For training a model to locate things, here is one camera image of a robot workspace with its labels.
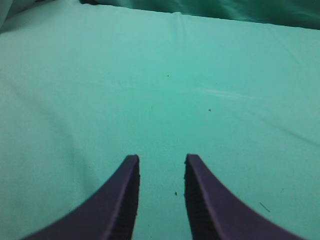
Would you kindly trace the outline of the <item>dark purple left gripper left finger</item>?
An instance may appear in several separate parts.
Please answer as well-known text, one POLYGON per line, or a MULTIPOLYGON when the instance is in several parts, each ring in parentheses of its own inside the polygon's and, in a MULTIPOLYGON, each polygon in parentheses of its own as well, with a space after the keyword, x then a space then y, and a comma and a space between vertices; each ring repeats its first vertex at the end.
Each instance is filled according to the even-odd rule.
POLYGON ((27 240, 130 240, 138 213, 140 159, 128 155, 85 202, 27 240))

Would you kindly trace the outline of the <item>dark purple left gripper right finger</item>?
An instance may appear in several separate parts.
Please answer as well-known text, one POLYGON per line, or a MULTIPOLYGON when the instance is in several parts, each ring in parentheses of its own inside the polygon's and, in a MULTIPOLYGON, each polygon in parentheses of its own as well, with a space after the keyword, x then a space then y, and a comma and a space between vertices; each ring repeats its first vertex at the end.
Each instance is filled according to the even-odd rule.
POLYGON ((299 240, 231 193, 197 154, 185 159, 184 198, 194 240, 299 240))

